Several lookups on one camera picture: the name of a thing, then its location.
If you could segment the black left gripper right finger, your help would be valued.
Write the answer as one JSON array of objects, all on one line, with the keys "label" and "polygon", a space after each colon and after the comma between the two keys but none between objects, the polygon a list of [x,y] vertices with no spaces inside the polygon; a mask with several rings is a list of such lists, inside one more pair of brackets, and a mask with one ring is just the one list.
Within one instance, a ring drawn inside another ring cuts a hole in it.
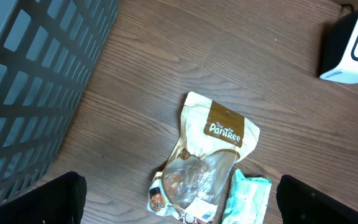
[{"label": "black left gripper right finger", "polygon": [[358,224],[358,211],[290,175],[282,176],[276,199],[284,224]]}]

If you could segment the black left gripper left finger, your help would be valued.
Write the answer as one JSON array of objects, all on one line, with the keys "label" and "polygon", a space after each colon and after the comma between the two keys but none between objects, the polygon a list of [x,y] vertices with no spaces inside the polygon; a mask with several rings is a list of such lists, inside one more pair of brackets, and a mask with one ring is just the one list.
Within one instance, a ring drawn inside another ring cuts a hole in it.
[{"label": "black left gripper left finger", "polygon": [[86,179],[70,171],[0,207],[0,224],[80,224]]}]

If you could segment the teal snack packet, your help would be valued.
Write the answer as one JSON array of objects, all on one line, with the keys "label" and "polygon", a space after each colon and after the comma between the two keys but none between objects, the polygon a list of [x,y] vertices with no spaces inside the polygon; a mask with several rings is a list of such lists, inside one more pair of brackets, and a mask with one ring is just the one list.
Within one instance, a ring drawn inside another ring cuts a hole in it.
[{"label": "teal snack packet", "polygon": [[263,224],[271,188],[270,179],[245,177],[237,169],[231,179],[221,223]]}]

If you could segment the beige Pantree snack pouch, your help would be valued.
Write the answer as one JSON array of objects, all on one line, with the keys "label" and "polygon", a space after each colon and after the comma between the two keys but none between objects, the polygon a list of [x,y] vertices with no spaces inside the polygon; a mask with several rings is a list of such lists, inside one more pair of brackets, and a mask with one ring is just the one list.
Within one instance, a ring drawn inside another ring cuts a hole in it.
[{"label": "beige Pantree snack pouch", "polygon": [[180,118],[180,138],[149,188],[148,211],[190,223],[212,223],[235,163],[257,145],[249,119],[193,91]]}]

